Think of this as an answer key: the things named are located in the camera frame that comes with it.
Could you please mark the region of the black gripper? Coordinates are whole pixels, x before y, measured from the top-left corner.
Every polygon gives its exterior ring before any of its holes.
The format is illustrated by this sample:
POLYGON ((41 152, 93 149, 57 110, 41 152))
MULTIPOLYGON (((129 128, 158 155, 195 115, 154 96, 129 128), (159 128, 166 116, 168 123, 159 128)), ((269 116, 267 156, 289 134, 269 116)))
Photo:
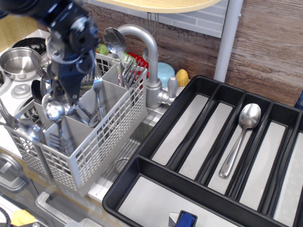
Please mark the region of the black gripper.
POLYGON ((76 105, 80 98, 82 79, 95 68, 94 51, 68 61, 54 54, 51 60, 47 73, 51 80, 52 98, 63 104, 76 105))

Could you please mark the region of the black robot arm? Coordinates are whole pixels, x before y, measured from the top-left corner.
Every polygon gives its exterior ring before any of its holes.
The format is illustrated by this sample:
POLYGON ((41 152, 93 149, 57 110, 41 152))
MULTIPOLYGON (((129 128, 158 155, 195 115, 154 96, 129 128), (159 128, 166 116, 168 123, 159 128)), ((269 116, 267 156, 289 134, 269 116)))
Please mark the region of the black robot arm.
POLYGON ((2 0, 5 14, 28 16, 50 28, 47 74, 54 100, 76 105, 82 79, 95 68, 98 26, 79 0, 2 0))

